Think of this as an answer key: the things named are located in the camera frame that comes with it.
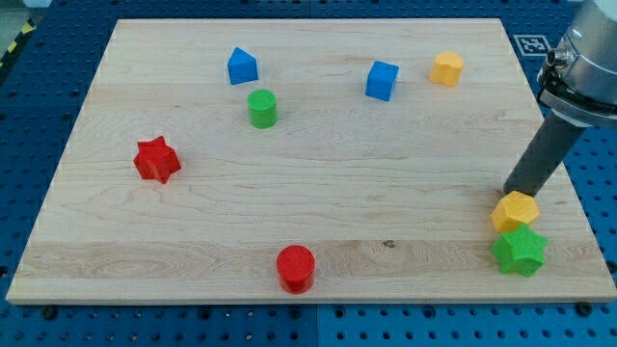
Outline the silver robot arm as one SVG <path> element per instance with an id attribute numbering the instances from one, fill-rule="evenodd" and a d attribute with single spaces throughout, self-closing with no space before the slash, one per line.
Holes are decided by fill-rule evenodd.
<path id="1" fill-rule="evenodd" d="M 538 101 L 578 126 L 616 127 L 616 0 L 583 2 L 538 75 Z"/>

